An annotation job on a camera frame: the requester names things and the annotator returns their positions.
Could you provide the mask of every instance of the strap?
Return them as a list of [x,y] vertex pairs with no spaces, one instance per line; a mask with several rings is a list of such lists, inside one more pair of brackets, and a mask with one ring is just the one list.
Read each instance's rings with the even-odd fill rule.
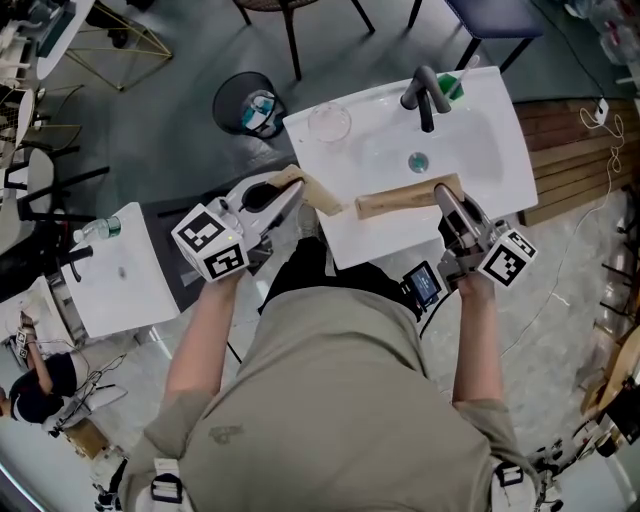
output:
[[193,512],[175,459],[155,459],[156,477],[138,495],[136,512]]
[[532,512],[536,505],[533,480],[521,467],[491,458],[491,508],[493,512]]

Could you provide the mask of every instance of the wooden bench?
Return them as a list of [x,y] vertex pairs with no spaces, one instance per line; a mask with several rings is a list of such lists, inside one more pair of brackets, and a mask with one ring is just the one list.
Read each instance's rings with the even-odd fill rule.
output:
[[[640,175],[640,117],[633,101],[608,100],[608,103],[606,125],[617,131],[615,114],[624,123],[622,171],[611,175],[611,190],[616,190]],[[620,145],[620,140],[604,128],[586,128],[580,120],[581,108],[593,113],[596,104],[592,100],[566,100],[515,105],[538,192],[538,204],[519,213],[525,226],[548,220],[607,193],[609,148]]]

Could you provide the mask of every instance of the cable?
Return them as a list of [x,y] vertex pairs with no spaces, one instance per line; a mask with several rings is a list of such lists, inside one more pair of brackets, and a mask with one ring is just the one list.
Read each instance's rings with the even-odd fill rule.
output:
[[427,327],[429,327],[429,324],[431,323],[431,320],[433,319],[433,316],[436,314],[436,311],[438,311],[438,309],[440,309],[440,306],[442,306],[444,304],[444,301],[447,300],[449,297],[451,297],[452,294],[453,294],[453,292],[447,293],[444,297],[442,297],[442,300],[436,304],[436,307],[433,308],[433,311],[429,315],[429,318],[427,319],[425,324],[422,326],[422,329],[420,330],[420,339],[422,339],[422,335],[424,334],[424,331],[426,331]]
[[[594,123],[593,125],[588,125],[587,124],[587,122],[585,121],[585,119],[583,117],[583,111],[584,111],[585,114],[587,114],[589,119]],[[604,124],[602,124],[602,125],[598,124],[598,122],[593,118],[593,116],[591,116],[591,114],[589,114],[589,112],[587,112],[587,110],[584,109],[584,108],[580,109],[580,120],[582,121],[582,123],[587,128],[589,128],[589,130],[595,130],[596,128],[604,128],[611,135],[613,135],[616,139],[622,140],[622,143],[619,146],[611,146],[611,148],[610,148],[611,157],[607,161],[607,177],[609,178],[609,188],[607,190],[607,195],[604,198],[604,202],[600,206],[592,208],[587,213],[585,213],[582,216],[582,218],[580,219],[580,221],[578,222],[578,224],[576,225],[575,229],[573,230],[573,233],[571,234],[571,237],[569,238],[569,241],[567,242],[567,246],[566,246],[566,248],[564,250],[564,254],[562,255],[562,259],[560,260],[560,265],[558,266],[558,272],[556,274],[556,281],[555,281],[555,283],[553,285],[553,288],[551,288],[551,291],[549,292],[549,295],[547,296],[547,299],[544,301],[544,304],[542,304],[542,307],[538,310],[538,313],[536,314],[536,316],[533,317],[533,319],[527,324],[527,326],[524,328],[524,330],[520,333],[520,336],[518,336],[518,339],[514,343],[512,343],[509,347],[507,347],[504,350],[504,352],[502,352],[502,354],[500,355],[501,358],[504,357],[504,355],[507,352],[509,352],[512,348],[517,346],[518,343],[520,343],[520,341],[524,337],[525,333],[529,330],[529,327],[531,327],[533,325],[533,323],[538,319],[538,317],[542,314],[542,311],[544,310],[546,305],[549,303],[549,300],[551,300],[551,297],[553,296],[553,292],[555,292],[556,288],[558,287],[558,284],[560,283],[560,272],[562,271],[562,265],[564,264],[564,260],[567,257],[567,253],[569,252],[569,247],[571,247],[571,242],[573,242],[573,238],[575,237],[576,233],[578,232],[578,229],[580,228],[582,223],[585,221],[585,219],[589,215],[591,215],[593,212],[597,212],[598,210],[602,210],[606,206],[607,202],[609,201],[609,196],[611,195],[611,184],[612,184],[611,171],[615,172],[616,174],[620,174],[620,171],[622,170],[622,164],[620,163],[620,159],[618,157],[618,155],[620,153],[620,149],[624,146],[624,123],[622,122],[622,118],[618,114],[616,114],[615,117],[614,117],[614,122],[615,122],[615,125],[616,125],[616,129],[618,130],[617,134],[614,133],[613,130],[611,130],[611,128],[609,128],[608,126],[605,126]]]
[[[107,366],[103,367],[101,370],[95,370],[95,371],[93,371],[93,372],[91,372],[89,374],[89,377],[87,378],[85,383],[76,390],[76,393],[77,393],[82,388],[85,388],[84,395],[80,399],[80,402],[78,403],[76,408],[66,418],[64,418],[64,420],[59,421],[56,424],[56,429],[57,430],[62,430],[64,425],[67,423],[67,421],[69,421],[80,410],[80,408],[86,403],[87,399],[95,391],[96,387],[98,386],[98,382],[100,382],[100,379],[102,379],[104,374],[107,373],[107,372],[111,372],[111,371],[117,369],[122,364],[122,362],[125,360],[126,357],[127,357],[127,354],[121,354],[118,357],[116,357],[113,361],[111,361]],[[115,363],[116,361],[118,361],[118,359],[120,359],[118,364],[116,366],[114,366],[113,368],[110,368],[110,366],[113,363]]]
[[605,95],[604,88],[602,87],[602,85],[600,85],[600,82],[589,72],[589,70],[582,63],[582,61],[580,60],[580,57],[578,57],[578,54],[573,49],[573,46],[569,41],[569,38],[567,37],[567,35],[560,29],[560,27],[555,23],[555,21],[551,19],[551,17],[544,11],[544,9],[542,9],[542,7],[540,7],[533,0],[531,0],[531,4],[540,12],[540,14],[542,14],[545,17],[545,19],[553,26],[553,28],[555,28],[556,31],[563,37],[565,43],[567,44],[567,48],[569,48],[569,50],[573,54],[573,58],[576,59],[576,62],[580,65],[580,67],[582,68],[582,71],[584,71],[585,74],[591,79],[591,81],[594,84],[596,84],[596,86],[598,87],[598,91],[600,92],[600,97],[604,98],[604,95]]

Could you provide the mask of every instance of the white sink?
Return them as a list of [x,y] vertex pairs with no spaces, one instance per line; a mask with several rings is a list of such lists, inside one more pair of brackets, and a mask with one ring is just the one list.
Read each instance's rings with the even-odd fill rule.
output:
[[[333,100],[352,119],[340,142],[320,142],[309,133],[312,109],[284,120],[300,167],[318,179],[346,207],[320,221],[338,268],[438,238],[438,207],[416,208],[358,220],[357,196],[403,187],[457,173],[463,189],[490,218],[534,206],[537,194],[524,137],[498,68],[470,71],[464,96],[447,114],[434,113],[435,130],[420,129],[418,110],[400,105],[410,80],[383,85]],[[428,159],[416,173],[409,159]]]

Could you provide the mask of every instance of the wooden stick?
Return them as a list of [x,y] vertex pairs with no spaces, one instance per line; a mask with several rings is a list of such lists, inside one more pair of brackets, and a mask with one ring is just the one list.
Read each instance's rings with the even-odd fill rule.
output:
[[433,206],[436,204],[434,189],[440,183],[449,187],[460,201],[464,200],[460,178],[458,178],[457,174],[447,174],[446,176],[433,178],[408,187],[357,197],[356,212],[358,213],[358,219],[368,219],[369,217],[406,208]]

